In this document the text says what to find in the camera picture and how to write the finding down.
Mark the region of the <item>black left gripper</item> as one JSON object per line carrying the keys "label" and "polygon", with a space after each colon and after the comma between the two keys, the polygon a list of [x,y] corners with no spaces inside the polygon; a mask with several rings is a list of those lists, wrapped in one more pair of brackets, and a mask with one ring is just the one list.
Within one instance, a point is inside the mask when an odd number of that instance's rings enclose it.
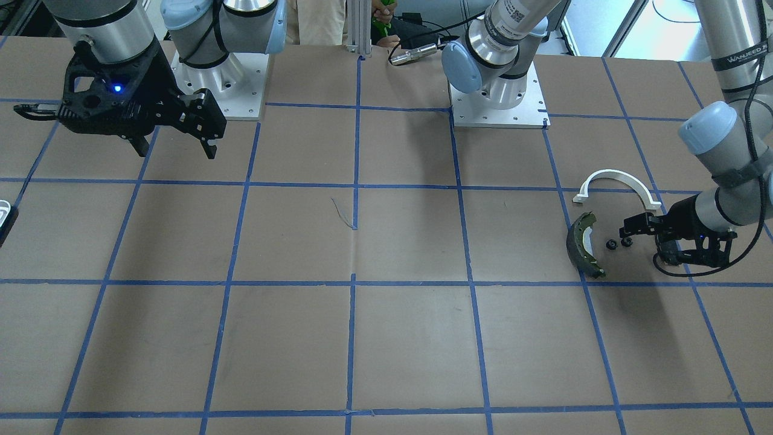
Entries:
{"label": "black left gripper", "polygon": [[679,240],[693,240],[698,228],[696,218],[696,196],[690,196],[673,204],[663,215],[645,211],[624,219],[619,228],[619,237],[625,239],[634,235],[650,235],[655,238],[658,254],[676,254]]}

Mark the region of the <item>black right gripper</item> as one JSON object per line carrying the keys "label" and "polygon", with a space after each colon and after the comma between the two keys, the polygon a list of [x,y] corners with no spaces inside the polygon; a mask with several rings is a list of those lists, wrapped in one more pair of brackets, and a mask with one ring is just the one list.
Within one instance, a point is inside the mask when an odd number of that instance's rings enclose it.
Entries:
{"label": "black right gripper", "polygon": [[119,136],[141,158],[150,149],[145,137],[157,126],[171,126],[197,138],[207,159],[214,160],[227,124],[210,90],[188,95],[178,88],[157,39],[136,57],[114,64],[97,60],[93,42],[78,41],[60,104],[58,121],[67,129]]}

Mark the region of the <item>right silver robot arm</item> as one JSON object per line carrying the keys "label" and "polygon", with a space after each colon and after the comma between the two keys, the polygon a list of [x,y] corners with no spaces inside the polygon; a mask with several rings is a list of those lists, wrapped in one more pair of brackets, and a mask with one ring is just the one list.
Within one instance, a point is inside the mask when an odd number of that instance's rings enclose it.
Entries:
{"label": "right silver robot arm", "polygon": [[17,105],[30,120],[54,120],[69,131],[118,136],[147,156],[146,136],[170,126],[202,144],[207,158],[244,99],[258,116],[262,87],[240,54],[282,52],[285,1],[163,1],[159,10],[176,46],[172,66],[140,1],[46,1],[72,44],[61,101]]}

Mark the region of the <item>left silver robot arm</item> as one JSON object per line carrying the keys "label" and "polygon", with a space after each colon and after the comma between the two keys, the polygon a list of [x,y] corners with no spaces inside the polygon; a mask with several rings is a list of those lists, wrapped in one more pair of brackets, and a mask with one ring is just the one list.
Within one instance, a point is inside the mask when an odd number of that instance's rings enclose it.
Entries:
{"label": "left silver robot arm", "polygon": [[440,133],[420,149],[428,184],[426,205],[409,214],[416,242],[397,243],[401,253],[427,254],[455,269],[471,269],[478,281],[572,280],[577,269],[566,235],[584,212],[597,216],[592,246],[599,262],[615,269],[610,279],[654,273],[651,237],[607,250],[624,218],[644,211],[635,190],[613,179],[591,183],[589,199],[575,203],[583,182],[598,170],[636,177],[666,213],[674,203],[715,189],[710,172],[678,135],[704,97],[722,99],[710,63],[604,59],[536,54],[546,113],[539,127],[467,127],[458,115],[438,54],[431,62],[443,87],[443,107],[430,114]]}

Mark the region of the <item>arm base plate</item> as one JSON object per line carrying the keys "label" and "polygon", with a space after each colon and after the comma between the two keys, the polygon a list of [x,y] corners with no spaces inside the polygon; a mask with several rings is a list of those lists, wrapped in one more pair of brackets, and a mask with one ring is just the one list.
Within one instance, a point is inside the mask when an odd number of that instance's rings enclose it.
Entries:
{"label": "arm base plate", "polygon": [[186,94],[210,90],[227,120],[259,121],[271,61],[265,53],[230,53],[220,65],[197,69],[181,63],[176,53],[171,68]]}
{"label": "arm base plate", "polygon": [[525,76],[496,78],[488,88],[465,94],[448,85],[456,127],[543,129],[551,124],[535,63]]}

